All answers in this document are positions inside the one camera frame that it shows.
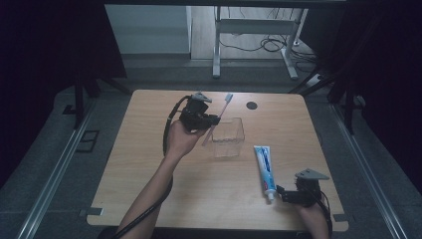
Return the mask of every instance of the human arm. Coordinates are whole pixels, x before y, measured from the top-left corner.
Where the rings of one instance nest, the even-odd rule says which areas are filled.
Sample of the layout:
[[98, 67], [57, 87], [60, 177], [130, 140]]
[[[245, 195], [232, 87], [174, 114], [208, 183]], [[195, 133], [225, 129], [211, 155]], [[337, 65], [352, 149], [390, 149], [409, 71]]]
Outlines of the human arm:
[[[198, 139], [204, 133], [205, 130], [198, 130], [195, 132], [187, 131], [179, 120], [171, 125], [167, 138], [167, 151], [164, 158], [161, 160], [154, 175], [127, 210], [117, 231], [124, 228], [161, 197], [165, 192], [167, 185], [172, 178], [173, 171], [180, 159], [193, 149]], [[155, 211], [121, 238], [150, 238], [158, 218], [159, 209], [159, 207], [155, 209]]]
[[325, 217], [318, 203], [315, 203], [310, 207], [304, 207], [298, 204], [295, 204], [294, 206], [314, 239], [329, 238]]

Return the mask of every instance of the transparent box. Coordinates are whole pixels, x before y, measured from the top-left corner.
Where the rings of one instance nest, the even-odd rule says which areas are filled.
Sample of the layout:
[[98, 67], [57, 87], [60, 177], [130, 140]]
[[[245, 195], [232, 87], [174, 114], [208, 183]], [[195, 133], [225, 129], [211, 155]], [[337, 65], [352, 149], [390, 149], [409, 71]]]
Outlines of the transparent box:
[[221, 119], [212, 132], [214, 157], [238, 156], [244, 141], [242, 119]]

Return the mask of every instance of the metal rail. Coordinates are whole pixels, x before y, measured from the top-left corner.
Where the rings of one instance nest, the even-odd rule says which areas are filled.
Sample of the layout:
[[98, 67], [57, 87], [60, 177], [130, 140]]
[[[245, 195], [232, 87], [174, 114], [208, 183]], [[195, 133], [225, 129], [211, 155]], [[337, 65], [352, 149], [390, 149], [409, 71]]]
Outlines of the metal rail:
[[74, 129], [68, 144], [66, 145], [62, 155], [59, 158], [59, 161], [57, 162], [55, 168], [52, 171], [52, 174], [44, 185], [44, 188], [38, 196], [37, 201], [31, 208], [16, 238], [34, 238], [35, 233], [37, 232], [38, 227], [40, 226], [40, 223], [43, 220], [48, 207], [50, 206], [53, 196], [55, 195], [56, 190], [62, 181], [63, 175], [68, 168], [69, 162], [74, 155], [78, 143], [84, 134], [85, 128], [91, 119], [95, 105], [96, 100], [89, 101], [85, 118], [83, 119], [79, 128]]
[[362, 176], [368, 185], [369, 191], [372, 194], [372, 197], [378, 206], [378, 209], [384, 218], [385, 224], [391, 232], [391, 235], [395, 239], [405, 239], [407, 235], [401, 225], [400, 219], [398, 218], [394, 208], [391, 205], [391, 202], [388, 200], [387, 196], [384, 194], [381, 186], [379, 185], [378, 180], [376, 179], [375, 174], [373, 173], [364, 153], [360, 149], [359, 144], [353, 135], [351, 135], [347, 128], [345, 127], [342, 120], [342, 113], [338, 106], [331, 105], [337, 124], [341, 130], [341, 133], [344, 136], [351, 152], [353, 158], [356, 160], [356, 163], [362, 172]]

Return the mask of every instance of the table leg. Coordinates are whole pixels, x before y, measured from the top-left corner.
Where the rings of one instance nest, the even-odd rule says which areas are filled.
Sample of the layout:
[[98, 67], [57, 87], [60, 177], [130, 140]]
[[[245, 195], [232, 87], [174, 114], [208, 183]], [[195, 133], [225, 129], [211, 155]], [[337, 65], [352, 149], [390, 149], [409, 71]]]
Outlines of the table leg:
[[296, 35], [298, 34], [298, 31], [299, 31], [299, 27], [301, 26], [301, 20], [302, 20], [303, 15], [304, 15], [304, 9], [300, 9], [299, 15], [295, 19], [295, 24], [293, 26], [292, 33], [289, 37], [288, 45], [286, 46], [286, 49], [282, 49], [283, 60], [285, 61], [286, 67], [288, 68], [289, 75], [292, 80], [297, 80], [299, 78], [298, 73], [296, 72], [295, 66], [292, 64], [290, 55], [292, 51], [292, 46], [296, 39]]
[[215, 19], [215, 46], [212, 65], [212, 77], [220, 78], [220, 20], [221, 7], [217, 7], [217, 19]]

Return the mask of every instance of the wooden table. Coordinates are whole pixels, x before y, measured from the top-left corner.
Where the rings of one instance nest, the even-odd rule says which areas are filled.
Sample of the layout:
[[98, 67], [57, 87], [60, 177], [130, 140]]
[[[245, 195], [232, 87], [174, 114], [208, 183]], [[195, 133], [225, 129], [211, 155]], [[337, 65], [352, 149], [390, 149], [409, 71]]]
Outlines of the wooden table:
[[[162, 156], [168, 114], [194, 92], [136, 91], [127, 108], [89, 215], [92, 225], [118, 225], [150, 179]], [[213, 100], [207, 114], [218, 115], [226, 93], [204, 92]], [[248, 102], [258, 105], [255, 110]], [[161, 207], [157, 227], [253, 230], [304, 230], [293, 206], [277, 197], [269, 204], [261, 183], [254, 145], [271, 148], [277, 184], [296, 190], [295, 173], [306, 168], [331, 177], [304, 99], [299, 95], [234, 93], [223, 118], [242, 118], [245, 142], [239, 156], [215, 158], [203, 138], [174, 172], [173, 189]], [[320, 182], [331, 214], [343, 214], [332, 180]], [[333, 230], [345, 231], [347, 222]]]

